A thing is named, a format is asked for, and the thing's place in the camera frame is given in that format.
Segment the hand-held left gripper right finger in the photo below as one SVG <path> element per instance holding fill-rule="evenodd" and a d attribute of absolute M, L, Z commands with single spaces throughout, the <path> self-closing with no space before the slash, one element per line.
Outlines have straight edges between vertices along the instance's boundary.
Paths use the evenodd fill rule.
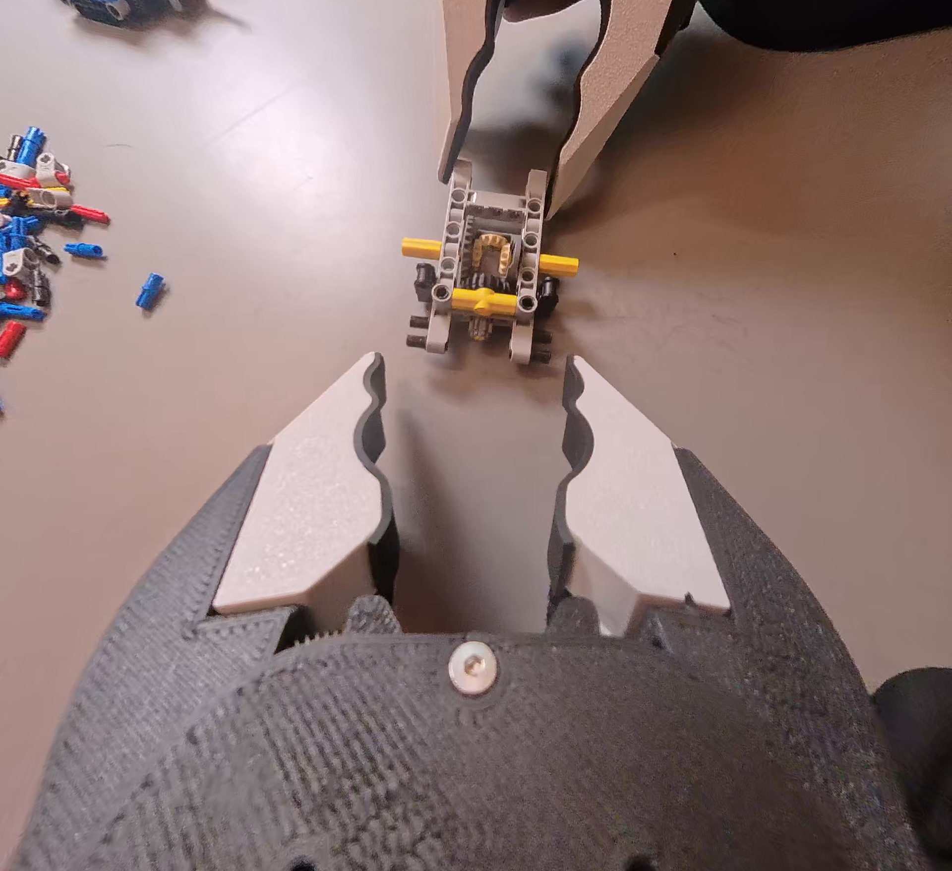
<path fill-rule="evenodd" d="M 559 482 L 547 551 L 548 615 L 589 601 L 603 635 L 633 633 L 650 609 L 731 604 L 673 441 L 584 358 L 567 357 Z"/>

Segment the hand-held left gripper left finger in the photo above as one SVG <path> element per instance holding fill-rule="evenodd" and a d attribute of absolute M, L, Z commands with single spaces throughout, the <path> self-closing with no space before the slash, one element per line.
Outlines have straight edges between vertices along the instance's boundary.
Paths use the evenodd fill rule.
<path fill-rule="evenodd" d="M 392 603 L 395 514 L 378 467 L 386 401 L 384 357 L 369 352 L 274 437 L 215 612 L 303 607 L 329 632 L 360 597 Z"/>

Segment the grey lego frame assembly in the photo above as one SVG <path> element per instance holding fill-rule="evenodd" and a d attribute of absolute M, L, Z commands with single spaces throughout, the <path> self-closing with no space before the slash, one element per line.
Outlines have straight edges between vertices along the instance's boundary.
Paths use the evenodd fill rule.
<path fill-rule="evenodd" d="M 508 332 L 508 355 L 516 365 L 547 365 L 551 334 L 538 323 L 554 312 L 565 279 L 539 272 L 548 179 L 533 169 L 520 194 L 474 187 L 472 165 L 455 163 L 439 260 L 416 261 L 414 291 L 421 312 L 411 317 L 407 346 L 446 352 L 455 324 L 471 341 Z"/>

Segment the pile of mixed lego pieces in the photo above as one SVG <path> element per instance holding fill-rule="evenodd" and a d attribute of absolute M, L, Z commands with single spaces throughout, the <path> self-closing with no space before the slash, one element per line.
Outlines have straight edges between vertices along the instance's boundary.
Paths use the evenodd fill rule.
<path fill-rule="evenodd" d="M 1 358 L 8 362 L 30 325 L 53 307 L 51 273 L 69 256 L 105 257 L 101 246 L 76 237 L 52 245 L 50 229 L 80 234 L 88 225 L 108 226 L 104 211 L 74 197 L 69 167 L 47 147 L 46 133 L 30 125 L 10 137 L 1 159 Z"/>

